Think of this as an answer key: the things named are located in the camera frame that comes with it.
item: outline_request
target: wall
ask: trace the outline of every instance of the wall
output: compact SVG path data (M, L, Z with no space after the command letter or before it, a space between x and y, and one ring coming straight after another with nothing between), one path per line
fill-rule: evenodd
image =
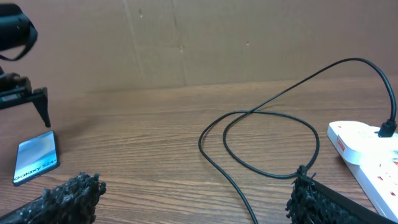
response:
M13 2L39 39L0 63L50 93L296 79L346 57L398 73L396 0ZM350 63L328 74L369 73Z

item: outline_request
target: red label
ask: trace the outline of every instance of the red label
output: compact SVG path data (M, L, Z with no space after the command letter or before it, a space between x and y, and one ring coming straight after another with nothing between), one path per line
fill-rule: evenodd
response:
M337 138L337 144L340 146L341 150L343 150L343 152L344 152L344 150L346 148L344 147L343 143L340 141L340 138Z

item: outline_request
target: power strip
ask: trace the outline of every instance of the power strip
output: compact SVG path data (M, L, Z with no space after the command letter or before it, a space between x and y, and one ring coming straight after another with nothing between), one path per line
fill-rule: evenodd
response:
M328 137L380 215L398 223L398 134L357 121L329 124Z

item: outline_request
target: wooden tabletop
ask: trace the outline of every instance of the wooden tabletop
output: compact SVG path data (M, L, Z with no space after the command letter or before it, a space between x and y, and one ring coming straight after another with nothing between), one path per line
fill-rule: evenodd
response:
M397 92L398 77L389 77ZM59 139L61 166L20 187L12 185L17 145L46 131L33 105L0 111L0 215L30 202L69 178L99 173L107 192L96 223L251 223L239 195L200 154L200 133L216 118L248 110L296 81L191 86L161 90L108 91L53 96L49 113ZM379 126L390 113L377 75L316 78L263 110L298 116L320 135L310 173L346 197L374 210L326 136L328 123L355 120ZM222 144L231 121L217 125L204 150L246 194L260 223L290 223L285 204L292 179L261 176L238 164ZM251 115L228 134L232 150L258 169L289 174L306 164L315 138L290 119Z

